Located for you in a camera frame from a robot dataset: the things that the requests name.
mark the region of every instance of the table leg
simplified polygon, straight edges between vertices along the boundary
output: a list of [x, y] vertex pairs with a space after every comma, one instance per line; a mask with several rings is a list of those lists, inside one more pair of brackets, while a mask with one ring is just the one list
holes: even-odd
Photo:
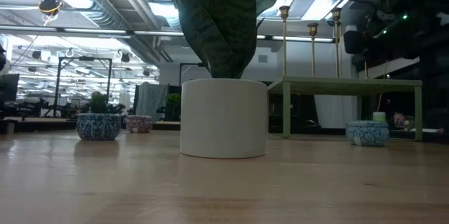
[[283, 130], [282, 137], [290, 137], [290, 82], [284, 81], [283, 83]]
[[415, 86], [415, 140], [422, 140], [422, 91], [421, 86]]

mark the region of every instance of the white pot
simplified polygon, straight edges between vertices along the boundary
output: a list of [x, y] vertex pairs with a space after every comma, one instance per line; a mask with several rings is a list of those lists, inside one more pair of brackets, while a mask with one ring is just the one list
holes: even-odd
[[248, 158], [265, 154], [267, 87], [240, 79], [197, 79], [182, 85], [181, 153]]

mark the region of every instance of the light green table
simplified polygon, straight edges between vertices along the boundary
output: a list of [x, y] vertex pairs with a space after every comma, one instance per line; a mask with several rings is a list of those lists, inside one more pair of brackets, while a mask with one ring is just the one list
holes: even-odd
[[283, 134], [290, 137], [290, 95], [376, 95], [415, 92], [415, 140], [422, 140], [422, 82], [416, 80], [282, 77], [268, 86], [269, 93], [283, 95]]

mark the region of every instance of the wooden tabletop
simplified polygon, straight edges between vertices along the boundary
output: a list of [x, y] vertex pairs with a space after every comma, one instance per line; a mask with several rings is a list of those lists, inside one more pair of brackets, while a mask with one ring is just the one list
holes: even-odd
[[270, 93], [283, 93], [283, 82], [290, 82], [292, 94], [303, 95], [374, 95], [414, 91], [418, 80], [348, 79], [327, 77], [283, 77], [271, 84]]
[[0, 138], [2, 224], [395, 223], [449, 220], [449, 145], [272, 136], [267, 155], [179, 153], [180, 133]]

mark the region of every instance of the potted plant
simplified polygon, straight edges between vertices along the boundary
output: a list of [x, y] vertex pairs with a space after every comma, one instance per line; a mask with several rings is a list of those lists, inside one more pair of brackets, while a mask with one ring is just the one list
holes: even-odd
[[115, 140], [121, 129], [121, 117], [107, 114], [107, 96], [92, 93], [90, 109], [92, 113], [78, 115], [76, 131], [82, 140]]
[[197, 157], [265, 154], [267, 87], [240, 79], [257, 43], [257, 16], [276, 0], [173, 0], [185, 39], [212, 79], [182, 85], [180, 151]]
[[166, 121], [179, 121], [181, 114], [181, 95], [177, 93], [167, 96]]

